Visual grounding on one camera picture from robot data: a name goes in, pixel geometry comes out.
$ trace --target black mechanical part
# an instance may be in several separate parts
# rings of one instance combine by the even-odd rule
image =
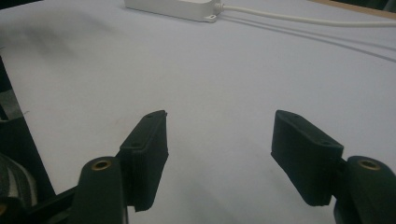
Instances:
[[[306,119],[276,111],[272,153],[306,203],[337,199],[337,224],[396,223],[396,176],[381,161],[341,158],[343,147]]]
[[[0,198],[1,224],[26,224],[26,210],[18,198]]]
[[[303,117],[278,110],[271,155],[309,205],[327,205],[344,147]]]
[[[8,213],[0,215],[0,223],[127,223],[127,205],[137,212],[153,205],[167,157],[166,112],[147,114],[116,157],[99,158],[84,166],[75,188],[26,209],[19,199],[0,199],[0,204],[19,202],[7,204]]]
[[[148,210],[160,184],[168,158],[166,112],[143,117],[129,134],[117,154],[120,159],[128,205],[136,212]]]
[[[81,171],[68,224],[128,223],[120,162],[102,157]]]

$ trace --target white cable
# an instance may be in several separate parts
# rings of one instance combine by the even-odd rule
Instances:
[[[287,15],[279,15],[269,12],[263,12],[258,10],[253,10],[244,7],[230,7],[224,6],[224,4],[215,4],[215,10],[220,13],[222,11],[237,11],[237,12],[244,12],[247,14],[261,16],[266,18],[271,18],[275,20],[282,20],[282,21],[297,21],[297,22],[304,22],[310,23],[315,25],[324,25],[324,26],[336,26],[336,27],[396,27],[396,21],[324,21],[324,20],[316,20],[316,19],[309,19],[303,17],[293,17]]]

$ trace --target white table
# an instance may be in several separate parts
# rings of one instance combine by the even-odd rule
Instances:
[[[305,0],[225,4],[383,21]],[[107,0],[0,11],[0,53],[57,193],[114,156],[145,114],[168,112],[170,157],[131,223],[334,223],[270,156],[277,109],[396,171],[396,29],[329,28],[224,12],[215,23]]]

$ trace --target power adapter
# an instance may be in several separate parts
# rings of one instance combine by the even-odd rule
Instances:
[[[125,6],[190,21],[215,22],[220,0],[124,0]]]

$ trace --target screw hole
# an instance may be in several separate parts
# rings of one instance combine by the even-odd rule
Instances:
[[[380,170],[381,167],[374,161],[360,160],[359,165],[368,170]]]
[[[94,171],[101,171],[107,169],[111,165],[111,161],[97,161],[93,164],[92,169]]]

